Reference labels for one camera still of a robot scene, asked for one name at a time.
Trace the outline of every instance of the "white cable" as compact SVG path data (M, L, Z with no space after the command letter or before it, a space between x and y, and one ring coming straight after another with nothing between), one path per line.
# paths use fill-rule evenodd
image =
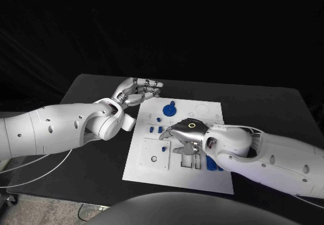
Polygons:
M60 166L60 164L62 164L63 161L66 160L66 158L68 158L70 152L72 152L72 150L69 151L69 153L68 153L66 157L63 158L62 162L59 163L59 165L53 168L53 170L52 170L50 172L53 172L55 169ZM17 184L17 185L7 186L7 187L0 187L0 188L13 188L13 187L17 187L17 186L20 186L20 185L29 184L29 183L32 183L33 181L39 180L42 177L45 177L50 172L47 172L43 176L40 176L39 178L33 179L32 181L29 181L29 182L26 182L26 183L23 183L23 184Z
M4 173L4 172L9 172L9 171L11 171L11 170L16 170L16 169L19 169L19 168L22 168L22 167L24 167L26 165L29 165L29 164L37 162L40 159L43 159L43 158L47 157L47 156L49 156L49 155L45 155L43 157L40 157L40 158L36 159L34 161L32 161L32 162L29 162L29 163L26 163L26 164L23 164L23 165L20 165L20 166L17 166L17 167L9 169L9 170L1 171L0 174Z
M249 128L249 129L253 129L253 130L259 131L261 133L263 133L262 130L259 130L259 129L253 128L253 127L248 127L248 126L240 126L240 125L219 125L219 124L216 124L216 126L222 126L222 127L227 127L227 128Z
M295 198L298 198L298 199L299 199L299 200L302 200L304 202L307 202L307 203L310 203L311 205L314 205L314 206L317 206L317 207L320 207L320 208L322 208L322 209L324 209L324 207L322 207L322 206L320 206L320 205L314 204L312 202L310 202L310 201L304 200L304 199L302 199L302 198L299 198L298 196L295 196L295 195L291 195L291 196L294 196Z

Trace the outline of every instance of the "robotic hand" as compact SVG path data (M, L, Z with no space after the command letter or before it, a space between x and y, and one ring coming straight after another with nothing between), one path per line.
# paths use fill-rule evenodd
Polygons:
M217 165L255 182L291 194L324 198L324 150L291 139L258 132L243 126L207 127L196 119L184 119L166 129L160 140L174 137L183 144L173 153L193 155L203 151ZM250 148L255 157L248 157Z
M0 161L26 155L53 154L109 140L119 129L131 131L135 119L124 113L128 106L158 97L163 83L128 78L112 98L92 104L42 107L19 116L0 119Z

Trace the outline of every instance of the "gray floor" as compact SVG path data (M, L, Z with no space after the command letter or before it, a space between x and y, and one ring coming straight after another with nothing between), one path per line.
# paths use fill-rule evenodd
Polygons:
M19 203L4 210L1 225L81 225L78 218L81 203L19 195ZM99 206L85 204L79 216L89 220L101 213Z

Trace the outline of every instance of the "blue knob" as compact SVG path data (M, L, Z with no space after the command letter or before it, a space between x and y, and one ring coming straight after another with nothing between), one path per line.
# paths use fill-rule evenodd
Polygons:
M206 156L206 164L207 164L207 170L212 170L212 171L217 170L216 162L209 156Z
M174 107L176 103L174 101L171 101L170 105L166 105L164 108L163 108L163 114L166 116L174 116L176 113L177 113L177 109Z

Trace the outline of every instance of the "cable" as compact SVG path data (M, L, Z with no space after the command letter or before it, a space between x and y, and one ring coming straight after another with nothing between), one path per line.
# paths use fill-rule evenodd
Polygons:
M49 155L45 155L43 157L40 157L40 158L36 159L34 161L32 161L32 162L29 162L29 163L26 163L26 164L23 164L23 165L20 165L20 166L17 166L17 167L9 169L9 170L1 171L0 174L4 173L4 172L9 172L9 171L11 171L11 170L16 170L16 169L24 167L26 165L30 165L32 163L37 162L40 159L43 159L43 158L47 157L47 156L49 156Z
M20 185L24 185L24 184L29 184L32 183L33 181L39 180L42 177L45 177L49 173L52 173L55 171L55 169L60 166L60 164L63 163L63 161L66 160L69 154L70 154L72 150L69 151L66 157L63 158L62 162L59 163L59 165L53 168L53 170L50 172L47 172L43 176L40 176L39 178L33 179L32 181L23 183L23 184L17 184L17 185L13 185L13 186L7 186L7 187L0 187L0 188L13 188L13 187L17 187Z
M219 125L219 124L216 124L216 126L222 126L222 127L227 127L227 128L249 128L249 129L253 129L253 130L259 131L261 133L263 133L262 130L259 130L259 129L253 128L253 127L248 127L248 126L240 126L240 125Z
M302 200L304 202L307 202L307 203L310 203L311 205L314 205L314 206L320 207L321 209L324 209L324 207L322 207L322 206L320 206L320 205L314 204L312 202L310 202L310 201L304 200L304 199L302 199L302 198L299 198L298 196L295 196L295 195L291 195L291 196L294 196L295 198L298 198L298 199L299 199L299 200Z
M81 205L81 207L79 207L79 211L78 211L78 218L79 218L82 221L85 221L85 222L86 222L88 220L82 219L82 218L81 218L81 216L79 216L79 212L81 212L82 206L83 206L83 204L82 204L82 205Z

